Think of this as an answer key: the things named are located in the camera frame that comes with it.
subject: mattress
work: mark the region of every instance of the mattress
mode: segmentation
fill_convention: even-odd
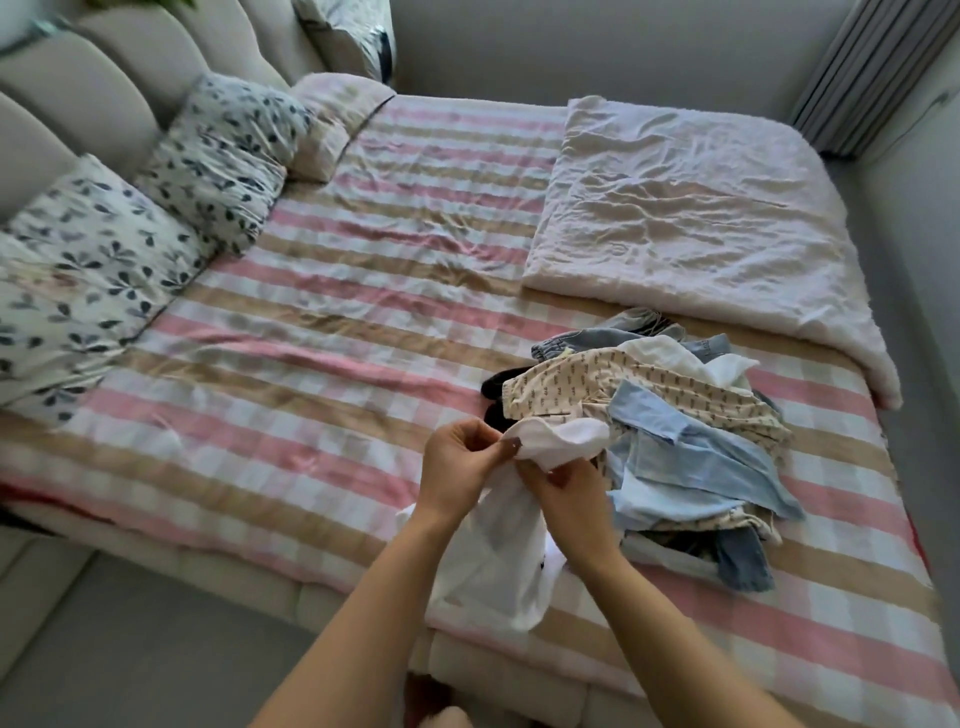
[[[289,187],[256,247],[201,275],[67,425],[5,415],[0,477],[348,592],[415,499],[428,434],[482,414],[480,382],[528,363],[532,343],[618,310],[519,284],[563,124],[563,109],[395,98],[331,184]],[[751,383],[793,434],[782,480],[810,515],[780,528],[768,594],[637,567],[808,724],[956,724],[936,596],[860,370],[817,345],[680,323],[760,361]],[[450,605],[428,623],[431,650],[452,637],[642,696],[569,572],[530,633],[477,630]]]

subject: wall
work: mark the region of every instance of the wall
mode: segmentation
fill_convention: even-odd
[[[405,90],[785,119],[854,0],[392,0]]]
[[[30,30],[34,20],[64,15],[83,8],[83,0],[0,0],[0,50],[16,43]]]
[[[958,90],[960,34],[927,70],[857,171],[891,257],[916,297],[926,346],[960,401]],[[951,94],[950,101],[931,111],[891,148],[943,91]]]

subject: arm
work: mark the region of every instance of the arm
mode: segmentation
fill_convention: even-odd
[[[444,550],[487,474],[516,441],[479,420],[431,435],[417,507],[320,637],[260,710],[252,728],[386,726],[423,624]]]
[[[664,728],[802,728],[624,558],[590,463],[549,475],[527,461],[517,469]]]

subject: leaf-patterned pillow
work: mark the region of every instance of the leaf-patterned pillow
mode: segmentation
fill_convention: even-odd
[[[232,141],[174,126],[134,184],[222,249],[242,255],[280,196],[286,170]]]
[[[68,420],[215,253],[97,158],[80,158],[0,235],[0,405]]]
[[[286,167],[312,123],[313,113],[288,93],[207,73],[187,96],[175,125],[224,139]]]
[[[279,197],[313,124],[290,94],[207,73],[134,184],[224,250],[242,255]]]

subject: person's left hand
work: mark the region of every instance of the person's left hand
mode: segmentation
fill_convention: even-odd
[[[487,475],[520,448],[502,439],[482,420],[460,420],[439,427],[426,441],[420,495],[413,516],[429,519],[452,533],[477,504]]]

